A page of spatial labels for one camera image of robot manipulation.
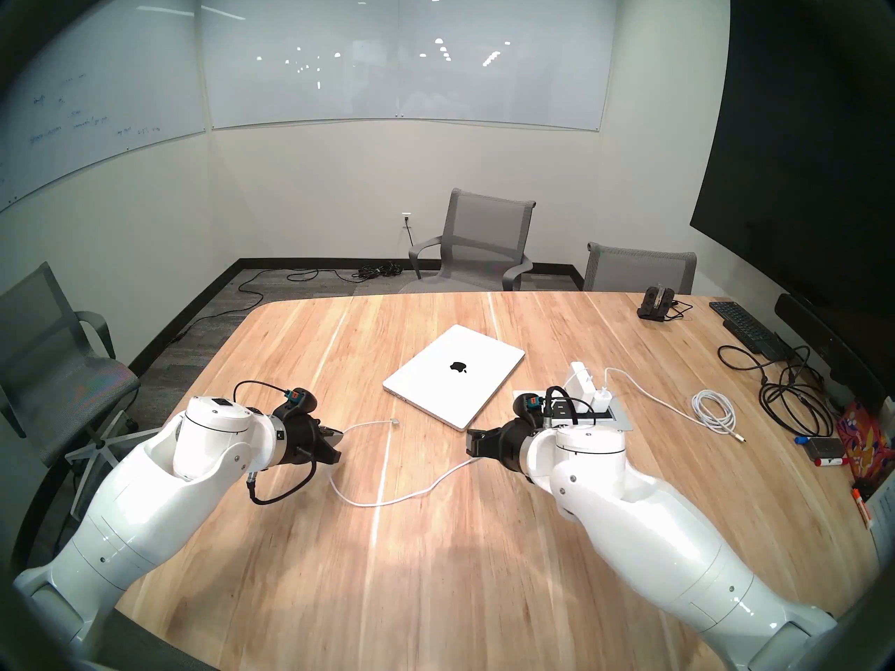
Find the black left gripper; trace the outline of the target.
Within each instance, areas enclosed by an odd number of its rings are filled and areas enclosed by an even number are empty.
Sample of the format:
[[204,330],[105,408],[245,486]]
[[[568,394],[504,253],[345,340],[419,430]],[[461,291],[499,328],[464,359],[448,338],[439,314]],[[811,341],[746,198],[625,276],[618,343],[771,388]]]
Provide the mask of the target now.
[[[320,430],[320,420],[309,414],[294,414],[283,420],[286,431],[284,464],[310,463],[338,465],[342,453],[335,449],[344,434],[340,430]],[[327,444],[320,444],[321,438]]]

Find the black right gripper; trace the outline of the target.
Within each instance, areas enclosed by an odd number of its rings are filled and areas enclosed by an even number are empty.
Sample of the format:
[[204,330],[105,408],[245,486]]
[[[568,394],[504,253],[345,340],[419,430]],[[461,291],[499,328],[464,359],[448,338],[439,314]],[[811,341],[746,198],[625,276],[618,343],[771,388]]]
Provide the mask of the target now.
[[473,459],[493,459],[509,471],[523,473],[522,446],[536,431],[532,422],[520,417],[492,430],[469,428],[466,432],[467,455]]

